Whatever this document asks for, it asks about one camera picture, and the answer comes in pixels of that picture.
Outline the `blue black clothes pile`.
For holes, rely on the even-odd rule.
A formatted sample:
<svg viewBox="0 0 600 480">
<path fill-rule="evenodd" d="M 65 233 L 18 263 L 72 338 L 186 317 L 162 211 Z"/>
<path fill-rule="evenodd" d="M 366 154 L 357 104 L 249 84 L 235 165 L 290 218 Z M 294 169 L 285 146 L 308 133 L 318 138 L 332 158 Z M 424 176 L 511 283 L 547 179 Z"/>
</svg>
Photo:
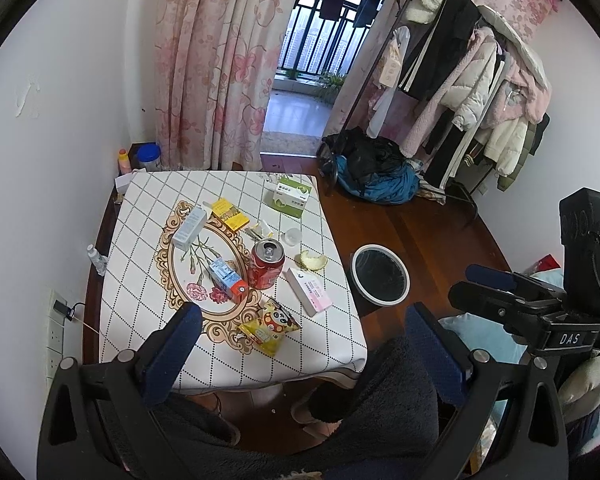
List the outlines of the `blue black clothes pile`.
<svg viewBox="0 0 600 480">
<path fill-rule="evenodd" d="M 360 127 L 324 136 L 316 152 L 328 186 L 381 205 L 401 205 L 417 193 L 419 178 L 396 142 L 371 138 Z"/>
</svg>

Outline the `red soda can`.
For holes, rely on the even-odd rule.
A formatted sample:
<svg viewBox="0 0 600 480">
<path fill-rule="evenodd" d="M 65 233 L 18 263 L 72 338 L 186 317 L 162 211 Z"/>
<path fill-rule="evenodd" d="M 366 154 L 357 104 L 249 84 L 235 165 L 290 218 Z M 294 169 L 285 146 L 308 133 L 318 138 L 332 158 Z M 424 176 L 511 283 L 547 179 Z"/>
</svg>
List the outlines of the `red soda can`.
<svg viewBox="0 0 600 480">
<path fill-rule="evenodd" d="M 285 252 L 278 240 L 265 238 L 259 240 L 251 249 L 248 268 L 249 284 L 260 290 L 274 286 L 283 270 Z"/>
</svg>

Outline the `clear plastic cup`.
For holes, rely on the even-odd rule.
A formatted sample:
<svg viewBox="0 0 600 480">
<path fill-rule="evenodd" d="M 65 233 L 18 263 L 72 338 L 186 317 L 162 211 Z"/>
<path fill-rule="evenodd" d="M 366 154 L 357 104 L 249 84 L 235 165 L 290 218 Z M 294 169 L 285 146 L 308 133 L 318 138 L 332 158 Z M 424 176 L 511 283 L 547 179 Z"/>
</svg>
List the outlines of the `clear plastic cup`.
<svg viewBox="0 0 600 480">
<path fill-rule="evenodd" d="M 300 244 L 302 239 L 302 233 L 297 228 L 290 228 L 283 235 L 283 241 L 290 247 L 294 247 Z"/>
</svg>

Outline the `black wall charger plug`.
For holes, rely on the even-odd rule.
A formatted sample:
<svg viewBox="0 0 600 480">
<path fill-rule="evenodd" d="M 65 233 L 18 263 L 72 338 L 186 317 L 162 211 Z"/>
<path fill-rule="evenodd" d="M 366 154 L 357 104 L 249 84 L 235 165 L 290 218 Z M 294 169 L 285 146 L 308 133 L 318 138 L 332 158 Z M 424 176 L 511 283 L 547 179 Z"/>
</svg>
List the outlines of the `black wall charger plug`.
<svg viewBox="0 0 600 480">
<path fill-rule="evenodd" d="M 72 321 L 74 319 L 74 311 L 76 308 L 69 307 L 68 304 L 63 304 L 61 301 L 56 300 L 53 304 L 53 310 L 60 314 L 62 318 Z"/>
</svg>

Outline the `grey cosmetic carton box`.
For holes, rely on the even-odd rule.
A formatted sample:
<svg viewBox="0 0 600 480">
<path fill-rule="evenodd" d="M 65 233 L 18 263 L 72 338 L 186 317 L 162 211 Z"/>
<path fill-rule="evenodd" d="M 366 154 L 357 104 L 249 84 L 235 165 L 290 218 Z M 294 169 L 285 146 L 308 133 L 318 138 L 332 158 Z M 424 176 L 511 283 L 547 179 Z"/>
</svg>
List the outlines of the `grey cosmetic carton box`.
<svg viewBox="0 0 600 480">
<path fill-rule="evenodd" d="M 204 208 L 194 207 L 173 234 L 172 245 L 186 252 L 206 224 L 207 219 L 207 211 Z"/>
</svg>

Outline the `orange small bottle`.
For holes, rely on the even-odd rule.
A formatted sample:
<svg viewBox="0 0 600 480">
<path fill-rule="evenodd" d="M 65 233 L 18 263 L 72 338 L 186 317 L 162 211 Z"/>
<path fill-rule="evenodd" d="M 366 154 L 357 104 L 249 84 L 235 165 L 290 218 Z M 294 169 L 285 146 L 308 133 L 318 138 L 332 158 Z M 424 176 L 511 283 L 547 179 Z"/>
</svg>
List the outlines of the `orange small bottle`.
<svg viewBox="0 0 600 480">
<path fill-rule="evenodd" d="M 132 171 L 129 154 L 124 148 L 118 151 L 118 167 L 120 174 L 129 174 Z"/>
</svg>

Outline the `green white tissue box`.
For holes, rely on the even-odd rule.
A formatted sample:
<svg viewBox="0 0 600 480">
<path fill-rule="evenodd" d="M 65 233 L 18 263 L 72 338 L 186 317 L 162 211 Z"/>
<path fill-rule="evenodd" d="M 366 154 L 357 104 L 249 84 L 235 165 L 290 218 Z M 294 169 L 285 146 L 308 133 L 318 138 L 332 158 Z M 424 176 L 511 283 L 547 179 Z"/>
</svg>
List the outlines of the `green white tissue box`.
<svg viewBox="0 0 600 480">
<path fill-rule="evenodd" d="M 288 177 L 277 177 L 264 184 L 264 201 L 274 210 L 300 219 L 311 196 L 311 187 Z"/>
</svg>

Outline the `pink white medicine box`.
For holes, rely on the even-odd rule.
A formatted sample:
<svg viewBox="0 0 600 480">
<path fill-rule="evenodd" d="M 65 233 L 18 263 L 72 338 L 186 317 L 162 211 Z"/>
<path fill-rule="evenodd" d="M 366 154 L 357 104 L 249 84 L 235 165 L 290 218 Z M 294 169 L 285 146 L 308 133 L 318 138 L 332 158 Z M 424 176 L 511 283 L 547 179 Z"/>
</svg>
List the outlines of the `pink white medicine box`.
<svg viewBox="0 0 600 480">
<path fill-rule="evenodd" d="M 315 274 L 290 268 L 285 276 L 309 316 L 320 314 L 332 306 L 332 300 Z"/>
</svg>

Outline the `clothes rack with coats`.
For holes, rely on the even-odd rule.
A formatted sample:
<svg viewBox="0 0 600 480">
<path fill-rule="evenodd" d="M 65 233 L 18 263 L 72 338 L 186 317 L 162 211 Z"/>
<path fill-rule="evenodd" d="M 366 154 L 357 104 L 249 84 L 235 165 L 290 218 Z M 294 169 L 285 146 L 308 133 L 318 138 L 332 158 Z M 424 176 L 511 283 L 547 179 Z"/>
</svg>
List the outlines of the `clothes rack with coats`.
<svg viewBox="0 0 600 480">
<path fill-rule="evenodd" d="M 480 162 L 507 188 L 552 96 L 530 42 L 472 0 L 406 0 L 339 132 L 396 142 L 419 178 L 415 196 L 444 202 L 458 168 Z"/>
</svg>

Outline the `yellow snack bag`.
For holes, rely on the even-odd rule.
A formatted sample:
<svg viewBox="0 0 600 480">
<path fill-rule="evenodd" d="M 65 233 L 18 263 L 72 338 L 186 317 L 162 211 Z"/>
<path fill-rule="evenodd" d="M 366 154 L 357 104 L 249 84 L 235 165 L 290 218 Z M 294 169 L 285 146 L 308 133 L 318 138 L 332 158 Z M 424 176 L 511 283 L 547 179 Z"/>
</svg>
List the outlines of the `yellow snack bag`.
<svg viewBox="0 0 600 480">
<path fill-rule="evenodd" d="M 301 330 L 296 319 L 275 299 L 266 298 L 257 316 L 238 330 L 262 353 L 276 356 L 285 336 Z"/>
</svg>

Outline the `white round trash bin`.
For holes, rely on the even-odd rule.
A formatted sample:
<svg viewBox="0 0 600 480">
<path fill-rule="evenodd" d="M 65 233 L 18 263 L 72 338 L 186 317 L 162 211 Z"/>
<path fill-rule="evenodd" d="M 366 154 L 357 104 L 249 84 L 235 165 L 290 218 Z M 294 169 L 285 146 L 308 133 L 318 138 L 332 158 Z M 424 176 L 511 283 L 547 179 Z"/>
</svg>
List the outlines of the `white round trash bin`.
<svg viewBox="0 0 600 480">
<path fill-rule="evenodd" d="M 360 312 L 396 307 L 407 298 L 411 277 L 405 263 L 378 244 L 359 247 L 351 256 L 348 278 Z"/>
</svg>

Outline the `blue orange small box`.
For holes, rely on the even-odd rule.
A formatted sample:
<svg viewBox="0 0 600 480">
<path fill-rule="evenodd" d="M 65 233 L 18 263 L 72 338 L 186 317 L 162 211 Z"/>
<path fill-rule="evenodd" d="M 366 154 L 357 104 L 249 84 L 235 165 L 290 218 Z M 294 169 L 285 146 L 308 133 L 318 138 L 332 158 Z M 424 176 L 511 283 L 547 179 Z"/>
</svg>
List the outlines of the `blue orange small box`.
<svg viewBox="0 0 600 480">
<path fill-rule="evenodd" d="M 240 304 L 247 297 L 247 282 L 222 258 L 217 258 L 209 264 L 209 274 L 213 283 L 209 296 L 216 304 L 227 301 Z"/>
</svg>

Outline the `checked white tablecloth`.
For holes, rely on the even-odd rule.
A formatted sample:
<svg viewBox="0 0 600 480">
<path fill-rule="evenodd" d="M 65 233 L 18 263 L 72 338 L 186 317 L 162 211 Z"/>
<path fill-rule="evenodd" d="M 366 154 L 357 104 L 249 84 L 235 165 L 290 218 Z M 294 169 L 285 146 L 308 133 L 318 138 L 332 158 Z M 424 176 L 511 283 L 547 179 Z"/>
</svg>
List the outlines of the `checked white tablecloth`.
<svg viewBox="0 0 600 480">
<path fill-rule="evenodd" d="M 175 390 L 196 394 L 260 388 L 305 377 L 353 386 L 365 366 L 367 346 L 317 180 L 294 176 L 310 190 L 306 210 L 294 218 L 271 206 L 279 178 L 254 171 L 157 171 L 132 177 L 109 249 L 100 303 L 99 361 L 140 348 L 184 302 L 193 301 L 201 308 L 202 333 L 175 379 Z M 172 235 L 192 208 L 208 208 L 220 198 L 243 212 L 252 226 L 270 229 L 276 240 L 291 229 L 299 230 L 299 244 L 284 247 L 284 267 L 296 266 L 302 252 L 326 257 L 326 266 L 315 275 L 332 306 L 307 314 L 285 274 L 242 301 L 227 298 L 211 281 L 208 265 L 221 258 L 245 275 L 254 239 L 246 230 L 231 231 L 218 219 L 209 218 L 188 252 L 174 247 Z M 276 356 L 254 348 L 239 329 L 270 299 L 300 326 L 286 335 Z"/>
</svg>

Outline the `clear small bottle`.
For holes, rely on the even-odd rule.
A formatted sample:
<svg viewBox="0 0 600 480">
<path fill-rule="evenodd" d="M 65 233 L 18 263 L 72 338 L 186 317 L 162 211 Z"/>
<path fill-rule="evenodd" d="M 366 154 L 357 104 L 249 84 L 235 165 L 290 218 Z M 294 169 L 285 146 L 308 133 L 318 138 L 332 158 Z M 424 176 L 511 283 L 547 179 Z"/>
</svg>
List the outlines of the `clear small bottle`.
<svg viewBox="0 0 600 480">
<path fill-rule="evenodd" d="M 87 257 L 90 259 L 92 266 L 99 276 L 106 275 L 108 258 L 102 255 L 93 244 L 89 244 L 86 248 Z"/>
</svg>

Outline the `blue lid jar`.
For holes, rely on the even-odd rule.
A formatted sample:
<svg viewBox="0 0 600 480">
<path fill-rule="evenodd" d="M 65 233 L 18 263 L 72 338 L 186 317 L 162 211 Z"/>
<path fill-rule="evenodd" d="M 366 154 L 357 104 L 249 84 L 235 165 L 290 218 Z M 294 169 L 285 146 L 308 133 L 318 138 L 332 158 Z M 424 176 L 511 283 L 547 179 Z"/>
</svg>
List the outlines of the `blue lid jar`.
<svg viewBox="0 0 600 480">
<path fill-rule="evenodd" d="M 136 153 L 138 166 L 146 171 L 157 171 L 160 168 L 161 150 L 155 143 L 142 144 Z"/>
</svg>

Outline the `yellow cigarette box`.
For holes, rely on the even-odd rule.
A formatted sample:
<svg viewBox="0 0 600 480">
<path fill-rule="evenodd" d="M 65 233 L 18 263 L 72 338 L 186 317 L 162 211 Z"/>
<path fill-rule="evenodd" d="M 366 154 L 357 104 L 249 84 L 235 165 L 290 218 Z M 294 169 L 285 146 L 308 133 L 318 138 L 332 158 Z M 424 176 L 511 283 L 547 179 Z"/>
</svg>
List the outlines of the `yellow cigarette box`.
<svg viewBox="0 0 600 480">
<path fill-rule="evenodd" d="M 250 223 L 250 219 L 226 198 L 219 198 L 212 203 L 211 211 L 233 232 L 239 231 Z"/>
</svg>

